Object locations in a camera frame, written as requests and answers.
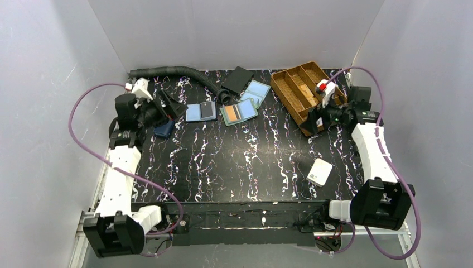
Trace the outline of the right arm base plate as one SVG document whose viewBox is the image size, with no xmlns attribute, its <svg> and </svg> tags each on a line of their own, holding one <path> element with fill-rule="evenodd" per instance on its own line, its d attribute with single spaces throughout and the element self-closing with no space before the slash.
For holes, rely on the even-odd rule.
<svg viewBox="0 0 473 268">
<path fill-rule="evenodd" d="M 293 224 L 302 233 L 332 232 L 337 234 L 346 222 L 329 217 L 325 212 L 299 213 Z"/>
</svg>

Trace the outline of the black card holder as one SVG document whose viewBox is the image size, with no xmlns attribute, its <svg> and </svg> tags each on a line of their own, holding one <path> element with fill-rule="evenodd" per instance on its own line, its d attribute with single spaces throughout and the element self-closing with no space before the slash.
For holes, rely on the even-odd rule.
<svg viewBox="0 0 473 268">
<path fill-rule="evenodd" d="M 205 122 L 216 121 L 216 103 L 214 101 L 207 101 L 196 104 L 188 104 L 185 113 L 186 122 Z"/>
</svg>

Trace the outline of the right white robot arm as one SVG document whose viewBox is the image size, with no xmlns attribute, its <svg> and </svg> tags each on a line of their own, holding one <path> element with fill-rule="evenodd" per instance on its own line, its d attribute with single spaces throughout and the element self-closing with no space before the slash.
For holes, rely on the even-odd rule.
<svg viewBox="0 0 473 268">
<path fill-rule="evenodd" d="M 328 200 L 314 219 L 334 226 L 340 222 L 398 230 L 401 228 L 415 195 L 413 185 L 403 185 L 391 167 L 384 141 L 381 113 L 371 110 L 371 89 L 353 87 L 348 96 L 321 84 L 316 93 L 321 102 L 308 110 L 302 127 L 314 132 L 316 127 L 343 125 L 350 131 L 363 169 L 364 184 L 351 200 Z"/>
</svg>

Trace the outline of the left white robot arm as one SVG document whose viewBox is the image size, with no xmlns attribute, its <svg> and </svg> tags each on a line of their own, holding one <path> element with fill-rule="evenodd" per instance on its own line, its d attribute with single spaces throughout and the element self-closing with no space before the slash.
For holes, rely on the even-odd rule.
<svg viewBox="0 0 473 268">
<path fill-rule="evenodd" d="M 151 203 L 132 211 L 133 185 L 141 159 L 146 130 L 177 119 L 187 107 L 160 90 L 157 98 L 146 90 L 133 90 L 115 98 L 117 113 L 109 126 L 109 162 L 105 184 L 95 214 L 84 221 L 84 233 L 99 258 L 142 254 L 147 235 L 169 233 L 184 212 L 171 221 L 164 203 Z"/>
</svg>

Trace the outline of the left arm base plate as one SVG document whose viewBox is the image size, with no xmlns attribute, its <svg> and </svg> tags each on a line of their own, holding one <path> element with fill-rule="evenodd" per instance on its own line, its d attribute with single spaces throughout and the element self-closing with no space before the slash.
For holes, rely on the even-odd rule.
<svg viewBox="0 0 473 268">
<path fill-rule="evenodd" d="M 132 216 L 132 219 L 143 228 L 144 234 L 146 235 L 160 235 L 164 233 L 169 233 L 177 227 L 184 227 L 186 224 L 184 220 L 181 220 L 159 231 L 156 225 L 160 224 L 163 221 L 163 217 L 158 212 L 138 212 Z"/>
</svg>

